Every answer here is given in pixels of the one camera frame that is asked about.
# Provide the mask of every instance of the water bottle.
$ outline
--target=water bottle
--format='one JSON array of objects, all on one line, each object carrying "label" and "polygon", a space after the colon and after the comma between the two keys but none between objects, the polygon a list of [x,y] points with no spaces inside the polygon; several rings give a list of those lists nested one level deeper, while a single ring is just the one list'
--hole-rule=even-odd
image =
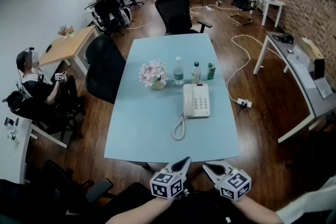
[{"label": "water bottle", "polygon": [[200,63],[194,62],[194,70],[191,73],[192,84],[198,84],[201,82],[201,68]]},{"label": "water bottle", "polygon": [[174,80],[176,85],[183,85],[183,69],[182,69],[182,64],[181,64],[181,57],[177,56],[176,58],[176,64],[174,68]]}]

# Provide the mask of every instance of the white table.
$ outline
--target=white table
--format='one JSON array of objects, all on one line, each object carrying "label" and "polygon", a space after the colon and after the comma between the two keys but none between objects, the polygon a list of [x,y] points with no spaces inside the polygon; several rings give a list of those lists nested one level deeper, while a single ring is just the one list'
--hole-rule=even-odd
[{"label": "white table", "polygon": [[[176,56],[182,57],[185,80],[189,83],[195,61],[199,62],[204,77],[209,62],[217,66],[213,80],[202,80],[209,87],[211,116],[187,119],[185,138],[181,141],[174,140],[171,135],[183,112],[183,88],[173,85]],[[169,82],[160,91],[146,88],[139,82],[140,67],[154,59],[161,59],[167,66]],[[209,35],[134,40],[113,107],[104,157],[168,163],[186,156],[193,162],[203,162],[238,155],[231,102]]]},{"label": "white table", "polygon": [[279,0],[261,0],[262,2],[264,2],[266,4],[265,9],[263,11],[263,21],[261,23],[262,26],[265,25],[265,21],[266,21],[266,17],[267,17],[267,13],[268,13],[268,7],[269,5],[274,5],[274,6],[278,6],[279,7],[279,11],[278,11],[278,16],[277,16],[277,20],[275,21],[275,27],[278,27],[279,24],[279,20],[280,20],[280,16],[281,16],[281,11],[282,11],[282,6],[284,6],[284,2],[279,1]]},{"label": "white table", "polygon": [[[282,34],[267,32],[263,48],[260,52],[258,61],[253,70],[253,74],[256,75],[258,73],[260,66],[263,64],[262,62],[267,52],[267,48],[269,47],[269,45],[273,45],[276,51],[282,57],[283,61],[286,63],[286,68],[283,72],[286,73],[288,69],[291,71],[309,109],[309,115],[302,122],[300,122],[292,130],[290,130],[278,139],[278,143],[281,143],[282,141],[286,140],[287,138],[291,137],[292,135],[303,129],[305,126],[315,121],[309,126],[309,130],[313,129],[323,116],[330,113],[336,108],[336,94],[332,94],[327,98],[323,99],[317,87],[314,87],[314,81],[310,77],[308,70],[297,69],[295,64],[293,64],[292,61],[289,60],[289,57],[291,58],[292,55],[290,55],[287,49],[293,50],[293,45],[277,41],[274,39],[273,35],[279,36]],[[296,45],[298,43],[296,40],[294,40],[293,44]]]},{"label": "white table", "polygon": [[25,159],[30,136],[37,139],[32,133],[32,121],[14,114],[8,116],[17,125],[17,138],[8,139],[6,126],[2,125],[0,134],[0,178],[14,183],[25,182]]}]

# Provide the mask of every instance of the light blue table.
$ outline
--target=light blue table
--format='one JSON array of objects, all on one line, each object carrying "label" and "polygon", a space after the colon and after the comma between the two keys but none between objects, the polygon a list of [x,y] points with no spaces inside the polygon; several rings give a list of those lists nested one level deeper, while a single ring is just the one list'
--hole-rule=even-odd
[{"label": "light blue table", "polygon": [[[181,56],[184,77],[191,79],[195,61],[206,74],[217,67],[209,85],[211,116],[187,119],[186,135],[173,140],[171,132],[183,112],[183,89],[173,85],[175,57]],[[167,86],[156,91],[139,82],[140,67],[150,60],[166,62]],[[193,162],[239,155],[236,124],[223,74],[208,34],[136,39],[128,56],[114,104],[105,158],[132,162],[168,163],[190,156]]]}]

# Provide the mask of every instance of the telephone handset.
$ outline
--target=telephone handset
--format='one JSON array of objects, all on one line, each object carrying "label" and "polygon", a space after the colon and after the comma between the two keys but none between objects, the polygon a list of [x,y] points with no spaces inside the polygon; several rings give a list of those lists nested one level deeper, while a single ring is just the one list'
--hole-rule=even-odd
[{"label": "telephone handset", "polygon": [[207,84],[183,85],[183,116],[204,118],[210,116],[209,89]]}]

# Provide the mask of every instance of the white wall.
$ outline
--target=white wall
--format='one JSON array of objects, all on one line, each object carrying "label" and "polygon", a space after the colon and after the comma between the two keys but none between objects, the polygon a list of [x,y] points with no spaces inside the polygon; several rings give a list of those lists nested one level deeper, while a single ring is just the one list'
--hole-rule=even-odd
[{"label": "white wall", "polygon": [[[86,27],[91,14],[84,15],[84,8],[91,0],[0,0],[0,99],[16,90],[18,78],[16,56],[32,46],[41,55],[49,44],[59,38],[61,25]],[[42,68],[49,77],[58,64]],[[5,134],[4,121],[9,115],[7,103],[0,103],[0,135]]]}]

